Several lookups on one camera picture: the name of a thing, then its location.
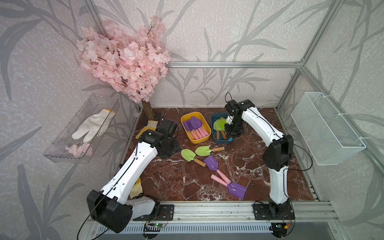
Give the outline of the green trowel yellow handle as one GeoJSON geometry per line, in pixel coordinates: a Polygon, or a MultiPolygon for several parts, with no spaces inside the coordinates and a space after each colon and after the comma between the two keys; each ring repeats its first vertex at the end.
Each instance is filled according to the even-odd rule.
{"type": "Polygon", "coordinates": [[[225,118],[223,118],[223,117],[220,117],[216,121],[217,130],[219,132],[225,131],[225,124],[227,124],[227,120],[225,118]]]}

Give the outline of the green square shovel wooden handle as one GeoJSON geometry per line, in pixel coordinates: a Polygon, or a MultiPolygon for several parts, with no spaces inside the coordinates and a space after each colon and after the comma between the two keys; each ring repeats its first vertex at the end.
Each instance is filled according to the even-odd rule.
{"type": "Polygon", "coordinates": [[[216,121],[213,123],[213,129],[216,131],[216,139],[219,140],[219,139],[220,139],[219,120],[216,120],[216,121]]]}

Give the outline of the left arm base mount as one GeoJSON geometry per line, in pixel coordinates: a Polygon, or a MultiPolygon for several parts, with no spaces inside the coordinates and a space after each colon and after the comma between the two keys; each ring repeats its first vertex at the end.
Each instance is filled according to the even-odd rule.
{"type": "Polygon", "coordinates": [[[151,219],[157,220],[168,220],[172,221],[174,218],[175,213],[175,205],[173,204],[164,204],[159,199],[149,196],[149,195],[143,195],[140,197],[135,197],[135,199],[142,199],[142,198],[148,198],[154,201],[154,209],[149,215],[140,215],[137,218],[133,218],[133,221],[147,221],[151,219]]]}

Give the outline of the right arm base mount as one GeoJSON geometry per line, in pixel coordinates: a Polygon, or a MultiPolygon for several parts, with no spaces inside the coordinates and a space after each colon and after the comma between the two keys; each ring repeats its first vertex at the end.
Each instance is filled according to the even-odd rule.
{"type": "Polygon", "coordinates": [[[290,198],[285,196],[285,200],[281,204],[277,204],[271,197],[268,203],[255,201],[253,204],[253,214],[255,220],[295,220],[295,211],[293,209],[290,198]]]}

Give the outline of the purple square shovel pink handle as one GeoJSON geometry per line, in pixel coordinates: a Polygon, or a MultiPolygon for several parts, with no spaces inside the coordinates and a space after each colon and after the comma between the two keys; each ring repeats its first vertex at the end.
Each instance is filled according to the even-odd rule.
{"type": "Polygon", "coordinates": [[[191,130],[191,134],[193,135],[195,140],[203,138],[203,136],[200,134],[200,132],[193,126],[192,120],[190,119],[187,122],[188,122],[188,126],[189,126],[189,128],[191,130]]]}
{"type": "Polygon", "coordinates": [[[219,170],[219,163],[217,162],[217,160],[213,157],[213,156],[208,156],[205,160],[204,160],[204,163],[207,165],[207,167],[211,170],[211,171],[216,171],[220,177],[224,180],[224,182],[226,182],[226,184],[231,184],[232,182],[230,181],[230,179],[225,176],[220,170],[219,170]]]}
{"type": "Polygon", "coordinates": [[[242,185],[239,185],[237,183],[230,183],[227,184],[224,180],[221,178],[217,177],[216,175],[211,175],[211,179],[214,180],[215,182],[225,186],[228,188],[229,193],[237,198],[244,199],[245,194],[246,194],[246,188],[242,185]]]}

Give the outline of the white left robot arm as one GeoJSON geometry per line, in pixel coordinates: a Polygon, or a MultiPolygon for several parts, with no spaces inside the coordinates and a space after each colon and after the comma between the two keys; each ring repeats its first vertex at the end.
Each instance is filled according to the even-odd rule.
{"type": "Polygon", "coordinates": [[[131,197],[135,183],[155,157],[171,157],[181,147],[174,137],[177,123],[164,119],[155,130],[145,131],[133,153],[116,175],[100,190],[87,196],[90,218],[120,233],[131,220],[157,216],[160,201],[155,197],[131,197]]]}

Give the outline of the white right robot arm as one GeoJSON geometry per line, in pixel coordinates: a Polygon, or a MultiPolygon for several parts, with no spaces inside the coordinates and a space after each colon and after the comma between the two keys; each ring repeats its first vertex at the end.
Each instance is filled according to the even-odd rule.
{"type": "Polygon", "coordinates": [[[250,100],[227,101],[225,109],[232,117],[232,121],[225,124],[228,135],[237,138],[244,134],[243,123],[246,122],[264,141],[267,149],[263,154],[263,161],[269,169],[271,183],[269,203],[265,205],[265,209],[272,219],[285,216],[291,211],[286,171],[293,154],[293,137],[285,135],[270,124],[250,100]]]}

